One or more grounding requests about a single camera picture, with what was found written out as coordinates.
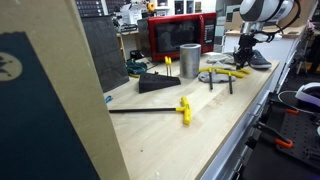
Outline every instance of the blue object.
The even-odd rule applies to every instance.
[[[108,96],[108,97],[105,99],[106,103],[110,102],[111,100],[112,100],[112,97],[111,97],[111,96]]]

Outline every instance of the red microwave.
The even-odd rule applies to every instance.
[[[180,45],[197,43],[201,53],[212,52],[216,13],[149,17],[138,20],[141,52],[153,61],[178,59]]]

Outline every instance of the silver canister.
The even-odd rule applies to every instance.
[[[183,44],[180,46],[180,76],[186,79],[198,77],[201,55],[200,44]]]

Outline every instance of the sticker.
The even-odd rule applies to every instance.
[[[0,52],[0,81],[12,81],[21,73],[21,62],[10,54]]]

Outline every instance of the microwave window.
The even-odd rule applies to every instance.
[[[154,30],[157,53],[176,52],[182,44],[200,42],[199,20],[161,23]]]

